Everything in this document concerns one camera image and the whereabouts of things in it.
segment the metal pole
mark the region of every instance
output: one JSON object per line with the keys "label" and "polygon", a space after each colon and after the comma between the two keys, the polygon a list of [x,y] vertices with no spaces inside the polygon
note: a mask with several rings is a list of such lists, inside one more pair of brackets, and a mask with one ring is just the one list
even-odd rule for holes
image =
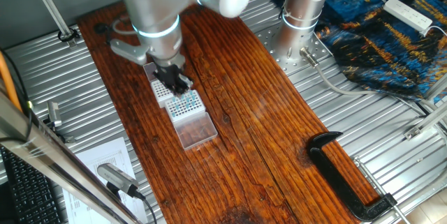
{"label": "metal pole", "polygon": [[61,16],[61,13],[56,8],[56,5],[54,4],[53,0],[42,0],[45,6],[47,7],[48,11],[50,12],[51,16],[53,17],[53,20],[56,22],[57,26],[59,27],[59,30],[62,32],[63,37],[71,36],[71,31],[68,28],[67,24],[65,23],[64,19]]}
{"label": "metal pole", "polygon": [[[372,183],[374,183],[377,187],[377,189],[379,190],[379,193],[381,195],[385,195],[386,191],[385,189],[383,189],[383,187],[381,186],[381,184],[376,180],[376,178],[374,178],[374,176],[372,175],[372,173],[368,170],[368,168],[366,167],[365,164],[362,163],[362,161],[360,161],[360,158],[357,156],[354,158],[355,164],[360,168],[360,170],[362,170],[372,181]],[[410,222],[406,219],[405,214],[402,213],[402,211],[400,211],[400,208],[397,205],[393,206],[393,209],[396,211],[397,215],[400,216],[400,218],[406,223],[406,224],[410,224]]]}
{"label": "metal pole", "polygon": [[410,140],[417,135],[420,135],[424,130],[429,129],[433,125],[437,124],[441,119],[443,119],[447,115],[447,103],[442,104],[437,109],[435,109],[432,113],[430,113],[424,120],[419,122],[412,129],[407,131],[404,135]]}
{"label": "metal pole", "polygon": [[[29,122],[0,92],[0,137],[27,135]],[[90,170],[39,121],[32,124],[28,142],[5,141],[0,145],[32,165],[111,223],[142,224]]]}

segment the wooden table surface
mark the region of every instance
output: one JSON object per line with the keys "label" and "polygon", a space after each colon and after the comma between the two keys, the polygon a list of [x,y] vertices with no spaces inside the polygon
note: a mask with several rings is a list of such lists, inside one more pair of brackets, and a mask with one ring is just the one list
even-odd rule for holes
{"label": "wooden table surface", "polygon": [[[181,15],[186,74],[219,132],[184,151],[142,67],[93,30],[123,11],[117,3],[78,24],[168,223],[359,223],[307,156],[325,126],[241,19],[197,6]],[[365,204],[377,199],[336,142],[324,150]]]}

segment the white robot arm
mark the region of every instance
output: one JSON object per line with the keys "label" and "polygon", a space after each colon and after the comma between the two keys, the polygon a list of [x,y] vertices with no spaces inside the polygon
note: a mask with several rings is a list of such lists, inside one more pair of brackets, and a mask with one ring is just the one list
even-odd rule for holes
{"label": "white robot arm", "polygon": [[[282,26],[273,38],[275,54],[293,55],[311,43],[325,0],[286,0]],[[211,8],[225,17],[237,17],[249,0],[124,0],[141,46],[114,39],[112,50],[145,64],[147,55],[156,64],[155,76],[175,94],[188,91],[192,81],[183,75],[184,57],[179,53],[182,32],[179,13],[193,3]]]}
{"label": "white robot arm", "polygon": [[145,64],[147,55],[157,66],[155,76],[175,94],[183,94],[192,85],[183,75],[184,57],[179,53],[182,32],[179,13],[193,3],[199,3],[224,17],[237,17],[249,0],[124,0],[133,28],[141,46],[134,47],[112,40],[112,50],[136,62]]}

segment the paper sheet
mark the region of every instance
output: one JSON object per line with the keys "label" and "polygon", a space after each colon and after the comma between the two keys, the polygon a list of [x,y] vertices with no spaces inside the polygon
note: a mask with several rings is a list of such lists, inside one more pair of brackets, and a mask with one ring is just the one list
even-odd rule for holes
{"label": "paper sheet", "polygon": [[[123,172],[135,178],[131,159],[127,152],[124,138],[119,138],[100,146],[94,147],[90,150],[83,151],[76,155],[89,169],[92,171],[104,184],[107,183],[105,179],[98,176],[96,169],[99,165],[104,163],[112,163]],[[147,223],[145,207],[141,200],[132,198],[122,191],[119,192],[121,201],[124,205],[142,222]],[[70,224],[101,224],[110,223],[106,218],[90,209],[82,201],[64,190],[64,199],[68,215],[68,222]]]}

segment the clamp handle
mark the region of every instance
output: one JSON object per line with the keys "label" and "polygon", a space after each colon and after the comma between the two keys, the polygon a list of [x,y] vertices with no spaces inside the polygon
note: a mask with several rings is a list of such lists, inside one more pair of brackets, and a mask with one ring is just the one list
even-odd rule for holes
{"label": "clamp handle", "polygon": [[397,204],[394,197],[387,193],[378,202],[365,206],[337,168],[324,154],[323,147],[343,133],[330,132],[316,136],[309,145],[309,156],[320,173],[330,184],[337,196],[348,207],[349,211],[361,221],[371,222]]}

